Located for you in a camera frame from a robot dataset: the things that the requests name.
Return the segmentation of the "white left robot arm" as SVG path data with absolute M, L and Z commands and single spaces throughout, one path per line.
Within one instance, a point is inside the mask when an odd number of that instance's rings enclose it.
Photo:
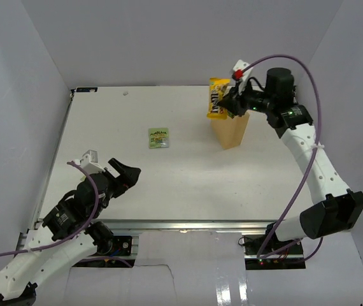
M 77 263 L 121 261 L 131 253 L 130 236 L 117 237 L 100 213 L 138 182 L 141 169 L 108 161 L 114 176 L 89 154 L 68 164 L 84 175 L 43 218 L 25 247 L 0 253 L 11 261 L 0 270 L 0 305 L 33 305 L 36 290 L 58 272 Z

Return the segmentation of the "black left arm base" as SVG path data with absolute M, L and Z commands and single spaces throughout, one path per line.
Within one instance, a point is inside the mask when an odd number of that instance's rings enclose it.
M 103 222 L 95 222 L 88 226 L 84 233 L 93 240 L 96 246 L 93 256 L 130 256 L 132 237 L 129 235 L 116 235 Z

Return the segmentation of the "brown paper bag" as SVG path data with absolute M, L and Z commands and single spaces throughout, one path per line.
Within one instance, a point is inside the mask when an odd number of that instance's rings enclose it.
M 250 114 L 246 112 L 243 116 L 235 116 L 226 119 L 211 119 L 211 128 L 224 150 L 241 145 L 245 135 Z

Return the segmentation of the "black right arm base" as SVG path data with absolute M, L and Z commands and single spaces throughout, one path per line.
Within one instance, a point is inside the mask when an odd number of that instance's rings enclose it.
M 272 239 L 268 242 L 259 258 L 259 251 L 266 235 L 244 235 L 238 239 L 238 245 L 244 250 L 245 268 L 256 270 L 302 270 L 306 268 L 303 246 L 300 242 L 283 249 L 290 241 L 279 242 Z

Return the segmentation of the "yellow m&m's candy bag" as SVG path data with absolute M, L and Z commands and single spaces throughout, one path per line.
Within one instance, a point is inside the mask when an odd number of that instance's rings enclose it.
M 207 118 L 211 120 L 225 120 L 227 110 L 219 105 L 230 84 L 227 78 L 210 78 L 209 82 L 209 102 Z

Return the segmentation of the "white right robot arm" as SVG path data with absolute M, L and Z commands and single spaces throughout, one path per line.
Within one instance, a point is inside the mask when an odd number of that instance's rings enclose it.
M 302 171 L 312 200 L 312 206 L 299 216 L 276 222 L 267 230 L 266 249 L 280 254 L 291 240 L 322 238 L 352 229 L 363 211 L 363 192 L 352 191 L 332 165 L 311 115 L 295 100 L 291 71 L 269 69 L 266 85 L 260 90 L 252 87 L 250 73 L 249 68 L 235 67 L 232 78 L 236 84 L 219 104 L 233 115 L 249 110 L 266 115 Z

